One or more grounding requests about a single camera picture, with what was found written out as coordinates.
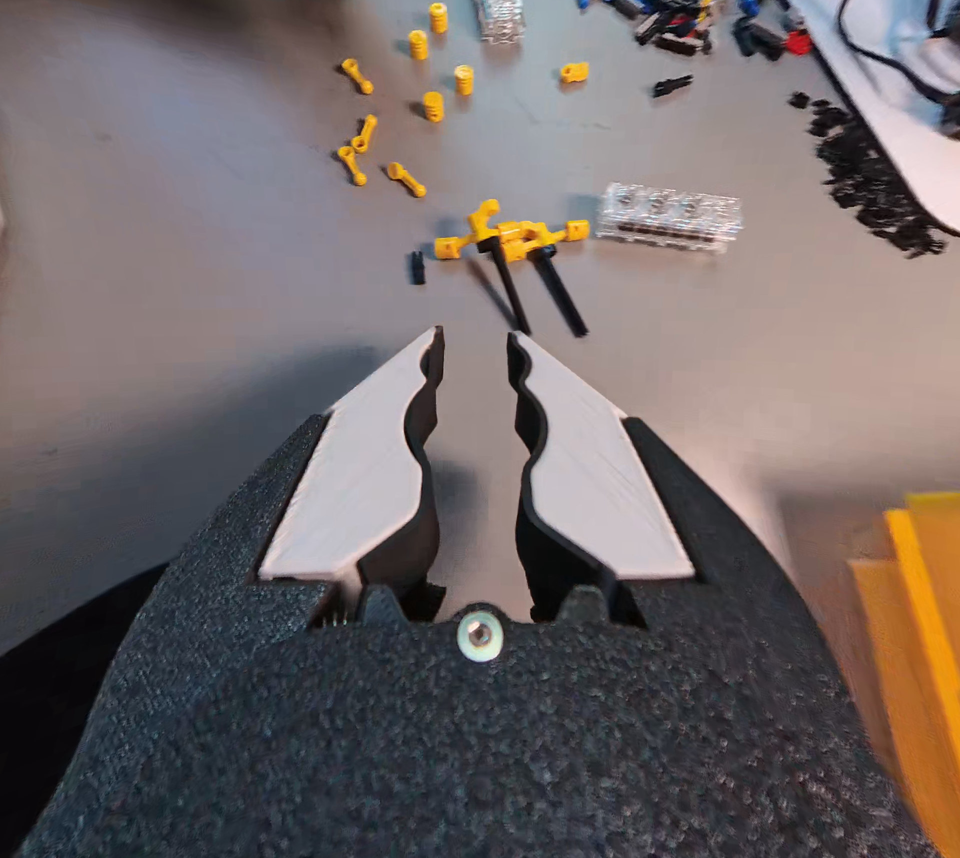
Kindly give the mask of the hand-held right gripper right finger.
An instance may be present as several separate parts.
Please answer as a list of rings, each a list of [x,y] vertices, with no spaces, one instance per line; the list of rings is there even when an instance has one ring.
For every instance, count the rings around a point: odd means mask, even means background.
[[[523,332],[510,333],[507,356],[529,523],[616,580],[693,578],[627,414]]]

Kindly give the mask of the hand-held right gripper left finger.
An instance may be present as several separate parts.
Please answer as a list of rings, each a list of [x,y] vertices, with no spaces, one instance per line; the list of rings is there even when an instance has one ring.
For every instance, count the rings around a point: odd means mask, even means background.
[[[428,511],[424,444],[443,377],[427,329],[323,415],[317,444],[257,570],[261,581],[366,581],[362,561]]]

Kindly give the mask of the yellow piston crank assembly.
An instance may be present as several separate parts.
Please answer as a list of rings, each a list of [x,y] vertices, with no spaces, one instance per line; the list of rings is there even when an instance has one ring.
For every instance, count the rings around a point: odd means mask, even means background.
[[[468,234],[436,238],[433,254],[441,261],[458,260],[467,246],[474,245],[478,252],[488,255],[506,292],[516,327],[530,335],[531,326],[509,265],[526,257],[532,241],[523,236],[521,225],[517,222],[495,223],[494,218],[499,211],[498,200],[484,201],[466,217]]]
[[[497,226],[498,237],[508,266],[521,261],[532,264],[574,337],[582,338],[589,329],[555,268],[557,246],[563,242],[586,240],[591,233],[588,220],[570,220],[558,230],[544,222],[508,222]]]

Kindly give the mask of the yellow plastic bin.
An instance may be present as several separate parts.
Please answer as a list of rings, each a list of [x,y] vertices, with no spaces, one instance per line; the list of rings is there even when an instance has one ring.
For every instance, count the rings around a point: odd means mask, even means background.
[[[866,620],[894,775],[938,856],[959,855],[959,494],[888,510],[887,558],[847,562]]]

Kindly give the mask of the grey desk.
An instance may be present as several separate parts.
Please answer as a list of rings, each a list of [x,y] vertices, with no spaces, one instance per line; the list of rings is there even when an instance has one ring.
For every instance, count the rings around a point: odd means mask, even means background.
[[[17,856],[937,856],[837,576],[883,507],[958,491],[958,244],[901,257],[834,203],[787,103],[858,118],[823,60],[744,58],[724,15],[683,66],[605,5],[522,2],[510,46],[474,0],[2,0],[2,651],[167,564]],[[596,238],[612,182],[743,227]],[[490,199],[589,221],[554,257],[585,337],[511,276],[627,414],[693,578],[526,519],[509,300],[476,246],[433,254]],[[366,581],[259,580],[323,414],[437,325],[428,511]]]

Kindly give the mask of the pile of black clip pins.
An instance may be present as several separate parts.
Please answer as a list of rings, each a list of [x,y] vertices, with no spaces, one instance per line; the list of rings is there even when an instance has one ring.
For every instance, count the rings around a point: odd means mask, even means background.
[[[830,197],[871,235],[910,259],[941,254],[949,237],[958,237],[929,217],[852,112],[800,90],[792,91],[787,103],[810,115],[807,131],[817,139],[815,154],[826,168],[823,184]]]

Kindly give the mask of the dark cloth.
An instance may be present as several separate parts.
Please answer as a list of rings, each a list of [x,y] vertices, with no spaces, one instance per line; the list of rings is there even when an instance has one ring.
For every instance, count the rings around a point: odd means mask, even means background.
[[[1,855],[13,856],[74,756],[114,656],[167,564],[109,589],[1,658]]]

